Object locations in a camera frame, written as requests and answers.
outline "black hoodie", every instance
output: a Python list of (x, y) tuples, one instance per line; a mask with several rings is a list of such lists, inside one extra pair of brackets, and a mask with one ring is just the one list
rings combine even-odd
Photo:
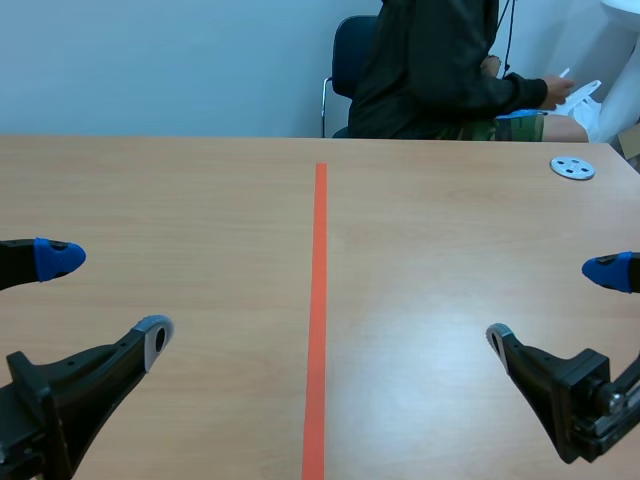
[(499, 0), (383, 4), (349, 113), (351, 137), (428, 139), (544, 102), (544, 80), (498, 79), (480, 68), (496, 38)]

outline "chair leg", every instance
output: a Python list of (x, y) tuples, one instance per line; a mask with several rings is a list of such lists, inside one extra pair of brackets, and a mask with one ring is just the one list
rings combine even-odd
[(325, 112), (327, 108), (327, 84), (332, 80), (331, 77), (325, 78), (324, 85), (322, 87), (322, 138), (326, 138), (326, 120)]

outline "screw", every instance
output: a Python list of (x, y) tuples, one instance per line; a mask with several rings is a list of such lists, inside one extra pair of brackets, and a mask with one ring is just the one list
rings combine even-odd
[(611, 415), (615, 415), (619, 413), (623, 408), (624, 404), (627, 401), (624, 395), (620, 395), (619, 393), (614, 393), (611, 395), (611, 399), (609, 400), (609, 413)]

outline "sleeve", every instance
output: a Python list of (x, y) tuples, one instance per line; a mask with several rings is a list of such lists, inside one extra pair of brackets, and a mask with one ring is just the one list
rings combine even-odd
[(505, 79), (480, 69), (490, 45), (481, 0), (416, 0), (409, 28), (408, 75), (412, 94), (432, 112), (493, 118), (538, 108), (547, 96), (544, 80)]

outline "camouflage pants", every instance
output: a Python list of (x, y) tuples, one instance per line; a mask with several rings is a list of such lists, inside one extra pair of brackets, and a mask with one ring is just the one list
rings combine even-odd
[(445, 128), (435, 140), (472, 140), (476, 142), (541, 142), (544, 116), (480, 120), (462, 127)]

